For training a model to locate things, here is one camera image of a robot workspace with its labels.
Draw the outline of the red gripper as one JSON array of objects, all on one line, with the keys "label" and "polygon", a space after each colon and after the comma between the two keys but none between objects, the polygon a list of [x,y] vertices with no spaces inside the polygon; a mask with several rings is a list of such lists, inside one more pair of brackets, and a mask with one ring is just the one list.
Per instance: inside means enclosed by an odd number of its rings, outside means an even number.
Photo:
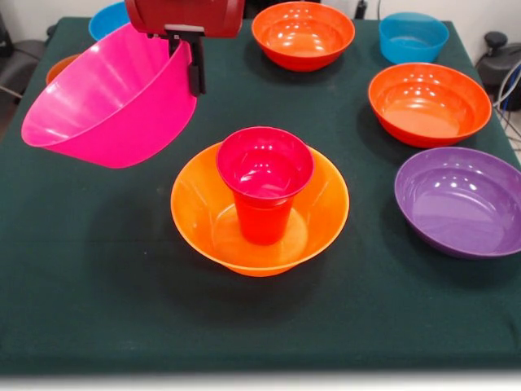
[{"label": "red gripper", "polygon": [[[202,33],[206,37],[236,37],[242,26],[244,0],[126,0],[130,23],[140,33],[165,35],[168,32]],[[188,66],[190,92],[206,93],[204,47],[201,36],[190,36],[191,62]],[[169,34],[169,53],[181,43],[178,34]]]}]

